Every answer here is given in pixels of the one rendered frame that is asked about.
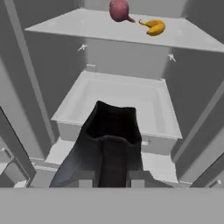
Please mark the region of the red onion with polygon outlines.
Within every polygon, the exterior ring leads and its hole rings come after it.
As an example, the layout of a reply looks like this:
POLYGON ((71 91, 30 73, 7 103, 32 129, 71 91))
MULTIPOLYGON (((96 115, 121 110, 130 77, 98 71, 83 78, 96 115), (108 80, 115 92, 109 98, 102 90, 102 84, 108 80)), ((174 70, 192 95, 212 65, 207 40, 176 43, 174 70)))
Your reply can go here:
POLYGON ((135 23, 135 20, 129 15, 130 7, 127 0, 111 0, 109 2, 109 15, 116 22, 129 21, 135 23))

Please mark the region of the grey fridge door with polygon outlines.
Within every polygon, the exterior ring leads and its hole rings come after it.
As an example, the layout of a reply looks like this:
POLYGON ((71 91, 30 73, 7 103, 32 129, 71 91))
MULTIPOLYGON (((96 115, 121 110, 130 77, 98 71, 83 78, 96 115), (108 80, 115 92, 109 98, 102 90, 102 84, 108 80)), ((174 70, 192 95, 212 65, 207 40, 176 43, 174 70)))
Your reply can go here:
POLYGON ((191 187, 205 187, 224 171, 224 152, 191 184, 191 187))
POLYGON ((35 175, 24 146, 0 107, 0 187, 29 187, 35 175))

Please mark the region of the white fridge drawer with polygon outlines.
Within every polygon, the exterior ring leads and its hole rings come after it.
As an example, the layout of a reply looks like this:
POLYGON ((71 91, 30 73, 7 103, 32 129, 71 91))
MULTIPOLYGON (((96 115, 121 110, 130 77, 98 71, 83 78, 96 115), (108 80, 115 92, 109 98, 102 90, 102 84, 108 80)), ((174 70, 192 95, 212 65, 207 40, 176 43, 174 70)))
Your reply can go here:
POLYGON ((84 71, 52 117, 58 125, 61 139, 76 140, 81 126, 98 101, 136 109, 144 152, 169 155, 182 137, 164 79, 84 71))

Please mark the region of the white fridge shelf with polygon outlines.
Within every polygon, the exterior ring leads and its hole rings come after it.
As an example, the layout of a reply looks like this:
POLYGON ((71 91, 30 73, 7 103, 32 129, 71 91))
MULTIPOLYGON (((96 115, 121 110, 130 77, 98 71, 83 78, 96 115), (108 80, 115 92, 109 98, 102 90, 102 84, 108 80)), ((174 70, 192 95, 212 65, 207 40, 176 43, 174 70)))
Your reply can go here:
POLYGON ((25 28, 28 32, 43 32, 90 39, 104 39, 154 46, 224 53, 224 44, 188 20, 156 17, 165 23, 165 30, 158 36, 146 34, 147 27, 139 19, 149 21, 153 16, 131 14, 135 23, 113 21, 107 11, 77 9, 25 28))

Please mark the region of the yellow banana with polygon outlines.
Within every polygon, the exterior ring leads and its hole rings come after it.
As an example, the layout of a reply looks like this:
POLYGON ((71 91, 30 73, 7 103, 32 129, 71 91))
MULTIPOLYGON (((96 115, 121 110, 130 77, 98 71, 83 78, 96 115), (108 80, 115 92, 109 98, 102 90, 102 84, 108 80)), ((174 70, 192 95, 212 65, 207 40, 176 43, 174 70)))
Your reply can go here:
POLYGON ((160 35, 165 30, 165 23, 159 19, 152 19, 145 22, 142 19, 140 19, 138 23, 140 25, 144 25, 149 28, 147 34, 150 36, 160 35))

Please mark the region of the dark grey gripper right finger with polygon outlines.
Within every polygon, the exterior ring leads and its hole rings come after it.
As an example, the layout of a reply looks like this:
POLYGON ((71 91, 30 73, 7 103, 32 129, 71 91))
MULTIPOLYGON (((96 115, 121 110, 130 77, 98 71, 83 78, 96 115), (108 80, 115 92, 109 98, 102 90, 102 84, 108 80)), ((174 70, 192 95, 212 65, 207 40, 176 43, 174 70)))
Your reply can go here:
POLYGON ((171 185, 154 179, 149 171, 130 171, 129 184, 131 188, 172 188, 171 185))

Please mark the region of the dark grey pitcher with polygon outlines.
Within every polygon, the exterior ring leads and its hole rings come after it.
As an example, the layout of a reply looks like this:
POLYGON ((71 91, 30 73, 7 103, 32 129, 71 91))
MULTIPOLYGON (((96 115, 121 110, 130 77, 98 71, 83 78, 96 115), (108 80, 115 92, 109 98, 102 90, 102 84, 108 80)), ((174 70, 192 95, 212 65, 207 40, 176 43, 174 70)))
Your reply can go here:
POLYGON ((134 108, 98 101, 59 168, 59 180, 93 171, 99 187, 125 187, 128 172, 141 166, 141 141, 134 108))

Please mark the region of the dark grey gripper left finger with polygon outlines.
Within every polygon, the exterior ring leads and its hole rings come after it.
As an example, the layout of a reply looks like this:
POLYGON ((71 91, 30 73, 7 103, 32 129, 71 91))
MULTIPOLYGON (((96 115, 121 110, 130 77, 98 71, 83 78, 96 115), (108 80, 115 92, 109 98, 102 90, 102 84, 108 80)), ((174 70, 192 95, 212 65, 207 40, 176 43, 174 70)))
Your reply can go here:
POLYGON ((92 164, 63 164, 53 176, 50 187, 90 187, 95 183, 92 164))

